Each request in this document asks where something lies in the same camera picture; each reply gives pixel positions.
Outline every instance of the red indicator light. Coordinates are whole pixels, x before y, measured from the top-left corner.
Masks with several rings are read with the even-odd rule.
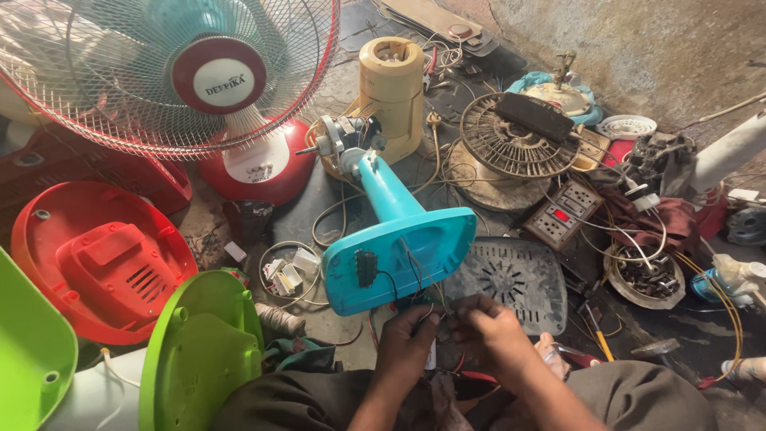
[[[561,211],[560,209],[554,210],[553,215],[556,216],[557,219],[563,221],[564,223],[569,221],[569,216],[567,215],[567,213]]]

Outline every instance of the yellow screwdriver handle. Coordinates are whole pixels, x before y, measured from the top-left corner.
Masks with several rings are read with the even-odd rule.
[[[609,362],[614,362],[612,352],[609,351],[609,346],[607,346],[607,339],[604,338],[604,333],[601,331],[596,331],[596,336],[598,337],[598,341],[601,343],[601,348],[604,349],[604,353],[607,355],[607,360]]]

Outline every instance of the hand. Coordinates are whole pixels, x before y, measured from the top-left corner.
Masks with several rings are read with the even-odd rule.
[[[483,294],[455,300],[452,308],[457,311],[457,319],[450,321],[453,339],[486,361],[502,385],[513,386],[528,364],[542,362],[508,308]]]
[[[412,307],[383,325],[371,390],[383,390],[401,402],[415,386],[436,337],[439,316],[444,313],[443,307],[434,306],[429,315],[430,309],[430,305]],[[411,336],[424,316],[417,333]]]

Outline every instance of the container of screws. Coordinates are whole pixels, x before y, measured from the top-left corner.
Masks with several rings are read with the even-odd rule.
[[[612,268],[609,281],[626,299],[641,307],[654,310],[669,310],[686,295],[686,281],[681,268],[666,252],[656,256],[656,248],[638,248],[613,245],[608,254],[619,256],[616,265],[610,265],[612,258],[604,256],[604,268]]]

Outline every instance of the leg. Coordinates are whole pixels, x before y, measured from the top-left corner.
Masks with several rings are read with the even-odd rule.
[[[215,417],[211,431],[343,431],[349,427],[372,370],[336,374],[284,371],[266,374],[236,389]],[[402,403],[394,429],[433,422],[430,391],[416,386]]]
[[[718,429],[702,394],[665,367],[619,360],[575,371],[567,385],[615,431]]]

